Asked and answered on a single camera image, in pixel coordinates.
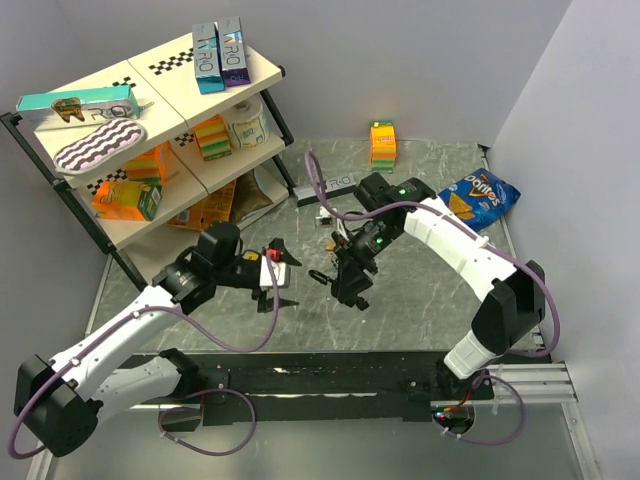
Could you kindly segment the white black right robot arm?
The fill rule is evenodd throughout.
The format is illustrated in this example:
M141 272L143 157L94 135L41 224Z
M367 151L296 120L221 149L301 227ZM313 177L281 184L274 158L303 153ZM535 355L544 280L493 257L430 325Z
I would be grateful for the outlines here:
M378 254L402 234L429 247L481 302L468 333L444 356L436 376L444 396L461 397L479 370L543 320L543 270L534 262L519 268L491 251L488 240L458 220L416 178L394 186L373 173L358 184L354 195L372 216L355 234L333 233L337 275L330 281L332 296L348 307L366 309L361 294L373 285Z

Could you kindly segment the black padlock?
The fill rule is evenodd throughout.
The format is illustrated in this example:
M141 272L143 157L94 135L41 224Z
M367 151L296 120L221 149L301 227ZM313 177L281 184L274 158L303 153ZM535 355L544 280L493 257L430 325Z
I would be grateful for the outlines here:
M328 275L326 275L326 274L324 274L324 273L322 273L322 272L320 272L318 270L315 270L315 269L310 269L308 271L308 274L313 280L321 283L322 285L331 285L331 286L333 286L335 284L335 282L336 282L336 279L331 278Z

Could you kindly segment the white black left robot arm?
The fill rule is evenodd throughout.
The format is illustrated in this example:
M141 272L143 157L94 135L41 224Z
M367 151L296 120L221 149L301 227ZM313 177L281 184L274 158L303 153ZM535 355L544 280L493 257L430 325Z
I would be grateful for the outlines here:
M17 426L26 426L44 449L62 457L80 447L101 422L135 404L158 397L191 399L198 368L177 350L124 373L117 369L139 346L179 320L231 350L191 312L212 299L218 287L230 287L250 291L258 312L277 314L286 303L280 291L289 284L291 268L300 264L281 238L259 252L246 251L236 225L213 223L100 329L49 360L32 355L20 365Z

